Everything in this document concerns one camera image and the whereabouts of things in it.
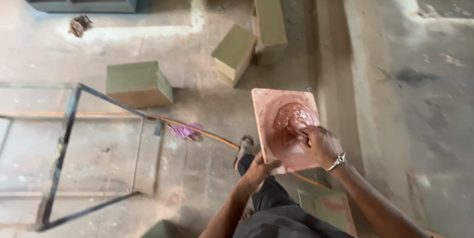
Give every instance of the concrete floor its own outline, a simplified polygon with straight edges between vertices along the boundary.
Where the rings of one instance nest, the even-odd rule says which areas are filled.
[[[354,91],[365,178],[424,228],[471,237],[472,0],[317,0],[317,11],[322,65],[351,71],[322,81],[333,102]],[[346,119],[329,121],[343,140]]]
[[[105,90],[107,65],[157,60],[174,87],[175,105],[145,110],[238,143],[257,139],[252,88],[316,90],[315,39],[311,0],[281,0],[288,47],[270,67],[248,68],[236,89],[221,84],[211,52],[237,23],[251,30],[253,0],[141,0],[133,15],[88,15],[93,28],[82,38],[68,33],[73,14],[34,11],[22,0],[2,0],[0,80],[81,82]],[[61,110],[61,91],[1,90],[1,110]],[[120,111],[84,95],[80,110]],[[60,181],[60,191],[118,191],[129,187],[139,121],[78,120]],[[1,153],[1,191],[40,191],[51,165],[58,120],[17,120]],[[167,130],[153,136],[145,124],[134,197],[47,233],[0,231],[3,238],[139,237],[160,219],[170,219],[196,236],[214,216],[239,179],[232,169],[235,150],[204,137],[181,140]],[[315,171],[305,175],[315,179]],[[278,178],[296,199],[297,188],[311,187],[290,175]],[[108,198],[57,198],[52,219]],[[0,222],[31,223],[39,199],[0,199]]]
[[[258,137],[252,88],[310,90],[322,124],[341,138],[348,159],[370,183],[422,227],[449,238],[469,237],[471,0],[281,0],[288,37],[281,61],[250,66],[236,89],[229,89],[217,81],[210,54],[234,23],[251,30],[252,1],[141,0],[138,14],[89,15],[93,28],[75,38],[68,34],[74,15],[48,15],[22,0],[2,0],[0,80],[82,82],[103,92],[107,65],[157,60],[176,102],[145,112],[198,122],[234,143],[244,134]],[[0,94],[0,111],[60,110],[68,96]],[[80,109],[120,111],[87,95]],[[57,120],[15,122],[0,152],[2,191],[40,191],[58,128]],[[0,235],[139,237],[158,220],[170,219],[190,232],[187,237],[196,236],[239,179],[231,168],[235,150],[209,138],[180,140],[169,131],[156,137],[153,130],[152,123],[145,125],[136,183],[149,197],[45,234]],[[22,139],[26,132],[28,139]],[[61,191],[125,191],[137,132],[137,120],[79,120]],[[303,174],[317,179],[316,170]],[[277,180],[295,199],[297,189],[318,194],[291,175]],[[52,218],[104,200],[58,198]],[[0,223],[32,222],[38,202],[0,199]],[[359,237],[373,237],[352,209]]]

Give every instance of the purple cloth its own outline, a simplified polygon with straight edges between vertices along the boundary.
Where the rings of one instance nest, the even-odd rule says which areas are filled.
[[[199,130],[202,129],[202,127],[197,123],[190,123],[188,125],[191,126],[191,127],[196,128],[196,129],[199,129]],[[178,125],[178,126],[172,127],[172,128],[173,128],[173,133],[181,139],[185,139],[186,137],[189,137],[191,135],[198,134],[198,132],[196,132],[194,130],[191,130],[188,127],[182,126],[182,125]]]

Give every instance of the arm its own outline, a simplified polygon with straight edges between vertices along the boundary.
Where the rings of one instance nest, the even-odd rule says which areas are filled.
[[[308,135],[301,142],[306,155],[328,170],[343,152],[337,137],[323,127],[310,126],[301,131]],[[331,174],[346,188],[381,238],[430,237],[372,187],[352,165],[343,162]]]
[[[260,190],[264,179],[268,176],[268,172],[278,168],[280,165],[280,161],[264,163],[262,153],[255,156],[250,168],[244,176],[240,178],[227,201],[210,221],[199,238],[232,237],[248,199]]]

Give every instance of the dirty rag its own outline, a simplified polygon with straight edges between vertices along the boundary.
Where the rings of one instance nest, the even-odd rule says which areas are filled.
[[[69,32],[76,37],[82,37],[82,34],[92,27],[91,23],[92,21],[85,15],[75,17],[69,22]]]
[[[196,128],[196,129],[202,130],[202,127],[197,123],[190,123],[188,125],[191,126],[191,127]],[[197,135],[198,134],[198,132],[196,132],[192,129],[189,129],[186,126],[181,126],[181,125],[172,127],[172,129],[173,129],[172,133],[177,135],[181,139],[185,139],[186,137],[189,137],[191,135]]]

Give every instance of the hand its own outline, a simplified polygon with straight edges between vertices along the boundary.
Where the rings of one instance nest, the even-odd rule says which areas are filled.
[[[260,153],[255,156],[252,164],[250,164],[247,172],[240,178],[237,185],[245,188],[251,195],[257,193],[260,191],[260,188],[262,188],[265,178],[268,177],[268,172],[280,166],[281,160],[265,163],[262,152],[260,151]]]
[[[308,135],[308,137],[300,136],[299,144],[305,154],[314,159],[323,169],[331,168],[337,157],[342,154],[339,139],[321,126],[308,126],[299,131]]]

